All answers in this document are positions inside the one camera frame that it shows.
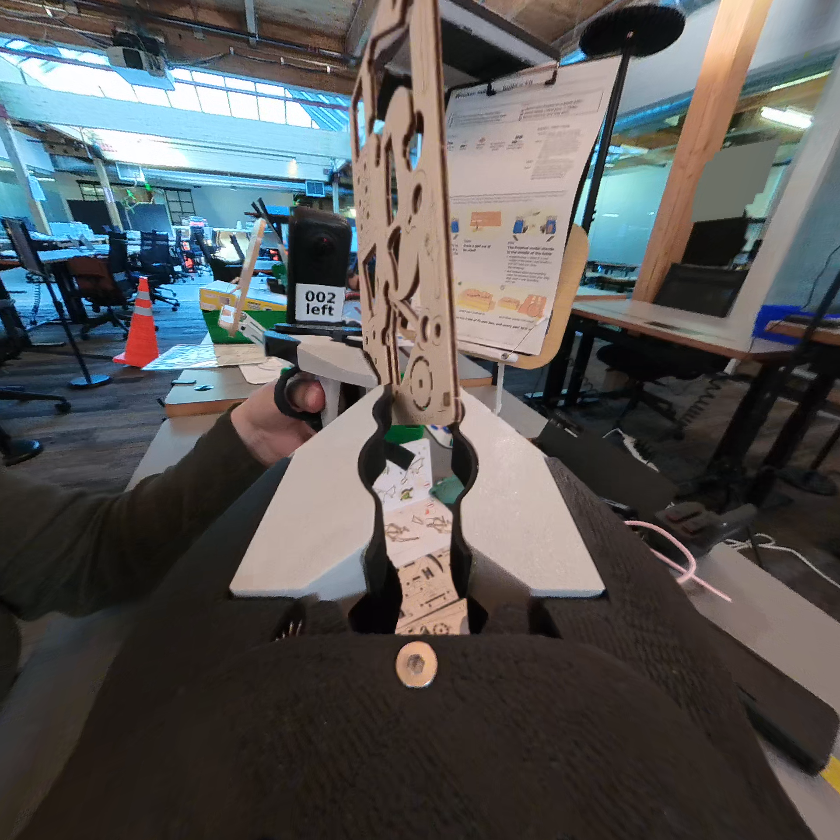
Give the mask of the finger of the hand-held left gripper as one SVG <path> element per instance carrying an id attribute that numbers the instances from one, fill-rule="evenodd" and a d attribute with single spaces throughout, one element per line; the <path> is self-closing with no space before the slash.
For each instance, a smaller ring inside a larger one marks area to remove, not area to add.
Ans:
<path id="1" fill-rule="evenodd" d="M 299 343 L 297 366 L 314 375 L 326 396 L 340 384 L 372 389 L 380 384 L 379 375 L 361 348 L 347 343 Z"/>

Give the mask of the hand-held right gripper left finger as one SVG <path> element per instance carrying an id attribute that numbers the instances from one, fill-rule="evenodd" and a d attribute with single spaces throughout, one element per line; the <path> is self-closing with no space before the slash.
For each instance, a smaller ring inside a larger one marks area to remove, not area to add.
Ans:
<path id="1" fill-rule="evenodd" d="M 290 457 L 232 595 L 336 602 L 358 632 L 395 631 L 403 593 L 373 489 L 392 404 L 392 388 L 376 386 Z"/>

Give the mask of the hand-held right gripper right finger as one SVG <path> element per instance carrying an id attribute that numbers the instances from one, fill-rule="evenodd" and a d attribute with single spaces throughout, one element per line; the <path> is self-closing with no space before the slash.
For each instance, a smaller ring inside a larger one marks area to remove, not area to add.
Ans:
<path id="1" fill-rule="evenodd" d="M 471 634 L 504 606 L 594 599 L 606 587 L 543 453 L 466 391 L 452 426 L 450 570 Z"/>

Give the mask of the large wooden parts sheet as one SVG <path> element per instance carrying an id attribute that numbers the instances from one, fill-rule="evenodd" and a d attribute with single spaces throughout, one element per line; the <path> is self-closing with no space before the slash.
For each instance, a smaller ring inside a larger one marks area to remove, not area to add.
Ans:
<path id="1" fill-rule="evenodd" d="M 402 425 L 459 401 L 438 3 L 379 2 L 350 104 L 362 349 Z"/>

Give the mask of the person's left forearm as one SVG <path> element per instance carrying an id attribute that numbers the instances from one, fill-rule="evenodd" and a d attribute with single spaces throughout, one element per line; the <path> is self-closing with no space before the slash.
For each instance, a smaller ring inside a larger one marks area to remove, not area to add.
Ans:
<path id="1" fill-rule="evenodd" d="M 268 469 L 237 436 L 231 412 L 177 464 L 121 493 L 2 468 L 2 613 L 84 616 L 149 593 Z"/>

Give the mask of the blue parts bin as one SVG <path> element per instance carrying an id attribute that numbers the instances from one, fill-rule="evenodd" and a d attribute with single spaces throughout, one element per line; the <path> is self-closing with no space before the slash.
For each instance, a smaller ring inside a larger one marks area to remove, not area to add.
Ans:
<path id="1" fill-rule="evenodd" d="M 809 311 L 786 304 L 763 305 L 756 315 L 752 336 L 755 339 L 796 345 L 800 343 L 812 322 L 816 329 L 824 326 L 824 318 L 815 320 Z"/>

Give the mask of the person's left hand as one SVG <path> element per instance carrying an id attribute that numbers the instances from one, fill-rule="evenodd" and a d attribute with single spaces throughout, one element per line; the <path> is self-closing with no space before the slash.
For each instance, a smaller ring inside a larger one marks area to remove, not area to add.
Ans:
<path id="1" fill-rule="evenodd" d="M 280 411 L 275 400 L 277 384 L 262 385 L 230 414 L 241 442 L 266 467 L 287 458 L 317 433 L 304 419 Z M 320 415 L 326 406 L 321 382 L 307 373 L 291 377 L 285 394 L 292 410 L 299 413 Z"/>

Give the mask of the assembly drawing paper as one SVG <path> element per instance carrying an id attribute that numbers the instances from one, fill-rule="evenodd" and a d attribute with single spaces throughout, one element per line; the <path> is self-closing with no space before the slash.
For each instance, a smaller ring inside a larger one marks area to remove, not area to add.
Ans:
<path id="1" fill-rule="evenodd" d="M 413 461 L 402 469 L 390 460 L 374 483 L 381 501 L 386 552 L 396 568 L 450 546 L 453 515 L 431 494 L 433 471 L 426 438 L 404 444 Z"/>

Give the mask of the row of black office chairs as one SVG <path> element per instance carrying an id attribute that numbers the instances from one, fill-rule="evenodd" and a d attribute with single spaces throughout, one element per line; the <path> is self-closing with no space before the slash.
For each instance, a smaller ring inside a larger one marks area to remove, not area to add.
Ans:
<path id="1" fill-rule="evenodd" d="M 140 280 L 145 278 L 150 299 L 172 312 L 181 302 L 166 288 L 176 281 L 170 241 L 166 234 L 151 232 L 140 235 L 140 248 L 130 252 L 128 236 L 112 233 L 105 254 L 78 251 L 67 261 L 70 288 L 81 309 L 80 337 L 89 338 L 100 327 L 109 326 L 127 336 L 133 304 L 140 296 Z"/>

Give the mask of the skylight windows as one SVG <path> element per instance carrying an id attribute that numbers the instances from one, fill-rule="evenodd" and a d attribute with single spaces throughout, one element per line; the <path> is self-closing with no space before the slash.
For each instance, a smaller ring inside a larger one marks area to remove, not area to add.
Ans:
<path id="1" fill-rule="evenodd" d="M 350 125 L 350 100 L 337 93 L 183 66 L 164 80 L 146 80 L 111 66 L 100 52 L 16 37 L 2 37 L 1 57 L 19 84 L 50 91 L 313 130 L 344 132 Z"/>

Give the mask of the overhead white panel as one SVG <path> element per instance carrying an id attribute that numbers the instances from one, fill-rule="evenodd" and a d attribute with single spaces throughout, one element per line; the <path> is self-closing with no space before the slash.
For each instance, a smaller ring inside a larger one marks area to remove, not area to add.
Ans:
<path id="1" fill-rule="evenodd" d="M 442 22 L 499 48 L 507 56 L 523 60 L 527 66 L 560 59 L 558 48 L 530 35 L 486 5 L 472 1 L 441 1 L 438 5 Z"/>

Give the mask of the black floor stand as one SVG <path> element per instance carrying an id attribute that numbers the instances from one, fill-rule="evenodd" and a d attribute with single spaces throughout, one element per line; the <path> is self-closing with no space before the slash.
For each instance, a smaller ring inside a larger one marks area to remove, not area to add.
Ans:
<path id="1" fill-rule="evenodd" d="M 66 341 L 68 342 L 79 365 L 80 376 L 70 380 L 69 387 L 75 390 L 90 390 L 109 384 L 112 381 L 110 376 L 106 374 L 90 373 L 88 365 L 77 347 L 77 343 L 70 330 L 70 324 L 67 319 L 67 315 L 65 314 L 63 305 L 58 300 L 58 295 L 54 289 L 55 281 L 47 268 L 45 268 L 41 258 L 38 257 L 33 240 L 29 235 L 25 222 L 22 219 L 3 217 L 2 223 L 5 233 L 12 243 L 16 256 L 18 257 L 18 261 L 21 263 L 22 267 L 27 270 L 27 273 L 37 277 L 38 282 L 47 287 L 49 297 L 52 300 L 54 309 L 56 310 L 58 321 L 66 336 Z"/>

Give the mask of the dark screen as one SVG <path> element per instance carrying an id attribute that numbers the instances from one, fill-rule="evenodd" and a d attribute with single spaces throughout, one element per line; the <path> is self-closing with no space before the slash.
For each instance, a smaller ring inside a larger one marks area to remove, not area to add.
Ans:
<path id="1" fill-rule="evenodd" d="M 748 276 L 743 269 L 671 264 L 653 303 L 723 319 Z"/>

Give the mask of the black monitor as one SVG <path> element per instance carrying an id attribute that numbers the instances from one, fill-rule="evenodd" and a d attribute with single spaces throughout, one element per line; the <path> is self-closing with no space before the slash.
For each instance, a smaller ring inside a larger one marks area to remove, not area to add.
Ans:
<path id="1" fill-rule="evenodd" d="M 689 266 L 729 266 L 741 253 L 748 228 L 749 219 L 745 214 L 695 222 L 679 262 Z"/>

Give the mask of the plain wooden post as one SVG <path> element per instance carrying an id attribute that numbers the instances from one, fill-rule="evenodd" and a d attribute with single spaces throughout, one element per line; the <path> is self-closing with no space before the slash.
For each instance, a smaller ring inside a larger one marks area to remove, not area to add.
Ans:
<path id="1" fill-rule="evenodd" d="M 722 1 L 633 290 L 652 302 L 684 255 L 700 178 L 721 149 L 768 17 L 771 1 Z"/>

